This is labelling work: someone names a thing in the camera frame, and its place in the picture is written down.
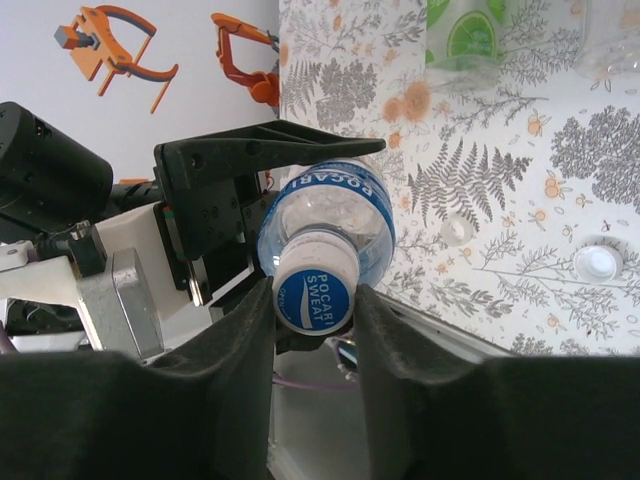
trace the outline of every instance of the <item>black mechanical part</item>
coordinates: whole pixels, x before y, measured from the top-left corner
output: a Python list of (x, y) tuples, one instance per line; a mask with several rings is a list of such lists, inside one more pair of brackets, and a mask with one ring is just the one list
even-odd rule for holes
[(274, 334), (262, 280), (150, 367), (114, 352), (0, 356), (2, 477), (266, 479)]
[(310, 336), (289, 330), (278, 322), (276, 329), (276, 354), (286, 352), (312, 352), (322, 346), (324, 341), (336, 335), (344, 335), (353, 328), (353, 320), (345, 324), (340, 330), (323, 336)]
[(144, 205), (162, 202), (164, 196), (157, 182), (143, 182), (134, 185), (115, 184), (110, 199), (119, 212), (128, 212)]
[(255, 244), (258, 240), (258, 234), (262, 227), (262, 222), (267, 212), (278, 198), (278, 193), (275, 191), (267, 192), (262, 197), (254, 200), (250, 204), (242, 207), (242, 221), (244, 223), (244, 234), (247, 242)]
[(80, 222), (69, 233), (60, 234), (35, 245), (38, 258), (66, 256), (76, 264), (81, 277), (104, 272), (107, 253), (95, 225)]
[(246, 270), (251, 261), (248, 258), (247, 246), (237, 242), (228, 242), (223, 248), (206, 254), (203, 260), (209, 287), (213, 293)]
[(83, 326), (75, 308), (11, 299), (5, 330), (13, 337), (80, 332)]
[(102, 219), (109, 163), (13, 102), (0, 104), (0, 241)]
[[(260, 171), (357, 157), (384, 147), (384, 140), (345, 139), (276, 120), (158, 145), (155, 172), (174, 212), (184, 254), (196, 260), (236, 237), (241, 217), (231, 206), (242, 203), (236, 197), (237, 179), (253, 176), (257, 183)], [(216, 229), (204, 219), (205, 211), (217, 213)]]
[(467, 363), (364, 286), (354, 324), (373, 480), (640, 472), (637, 358)]

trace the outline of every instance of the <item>water bottle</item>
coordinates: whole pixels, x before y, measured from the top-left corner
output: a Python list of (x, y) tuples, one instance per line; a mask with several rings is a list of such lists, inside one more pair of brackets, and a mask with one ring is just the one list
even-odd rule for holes
[(291, 330), (327, 335), (351, 317), (358, 284), (374, 287), (391, 263), (395, 230), (389, 193), (359, 160), (336, 159), (294, 177), (258, 236), (274, 277), (278, 318)]

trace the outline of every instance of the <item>floral wallpaper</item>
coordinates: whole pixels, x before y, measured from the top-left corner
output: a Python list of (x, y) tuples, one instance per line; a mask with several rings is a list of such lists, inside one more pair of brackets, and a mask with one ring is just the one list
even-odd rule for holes
[[(283, 118), (387, 140), (379, 291), (525, 355), (640, 354), (638, 83), (574, 72), (585, 14), (519, 0), (499, 84), (446, 95), (424, 71), (426, 0), (280, 0)], [(462, 247), (439, 234), (452, 214), (475, 230)], [(619, 278), (577, 277), (593, 244), (621, 252)]]

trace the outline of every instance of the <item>pocari sweat label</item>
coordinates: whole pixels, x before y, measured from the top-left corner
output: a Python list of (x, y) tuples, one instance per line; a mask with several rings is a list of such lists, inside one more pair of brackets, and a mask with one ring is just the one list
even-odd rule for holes
[(287, 278), (277, 292), (280, 313), (292, 325), (313, 331), (327, 330), (349, 311), (344, 283), (323, 270), (303, 270)]

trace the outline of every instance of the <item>plastic bottle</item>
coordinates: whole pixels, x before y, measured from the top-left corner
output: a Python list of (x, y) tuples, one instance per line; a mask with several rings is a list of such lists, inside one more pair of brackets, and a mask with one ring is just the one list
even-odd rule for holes
[(391, 263), (395, 230), (389, 193), (374, 170), (336, 159), (294, 177), (258, 237), (274, 277), (278, 318), (306, 335), (326, 335), (351, 317), (358, 284), (375, 286)]
[(507, 0), (429, 0), (426, 79), (433, 91), (486, 90), (500, 76)]
[(586, 0), (576, 71), (594, 81), (640, 73), (640, 1)]

